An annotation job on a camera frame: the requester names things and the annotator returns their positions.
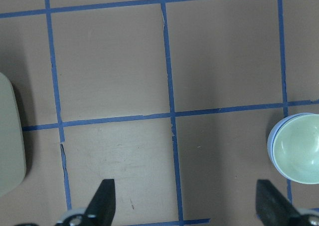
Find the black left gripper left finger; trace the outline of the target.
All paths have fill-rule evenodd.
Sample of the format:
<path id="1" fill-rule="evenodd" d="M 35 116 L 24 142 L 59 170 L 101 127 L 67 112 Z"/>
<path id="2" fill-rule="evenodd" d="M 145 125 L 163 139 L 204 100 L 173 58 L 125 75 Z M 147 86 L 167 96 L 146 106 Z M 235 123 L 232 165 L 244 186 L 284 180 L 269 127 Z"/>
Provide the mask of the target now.
<path id="1" fill-rule="evenodd" d="M 104 179 L 86 208 L 69 210 L 57 226 L 110 226 L 116 211 L 115 180 Z"/>

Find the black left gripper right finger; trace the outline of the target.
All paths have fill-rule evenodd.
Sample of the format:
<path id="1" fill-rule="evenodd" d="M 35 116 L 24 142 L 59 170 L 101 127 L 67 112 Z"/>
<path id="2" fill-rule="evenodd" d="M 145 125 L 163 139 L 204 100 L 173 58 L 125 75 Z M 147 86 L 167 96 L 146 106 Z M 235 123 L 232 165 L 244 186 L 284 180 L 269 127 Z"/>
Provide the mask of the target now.
<path id="1" fill-rule="evenodd" d="M 256 213 L 265 226 L 317 226 L 319 213 L 296 209 L 269 180 L 256 183 Z"/>

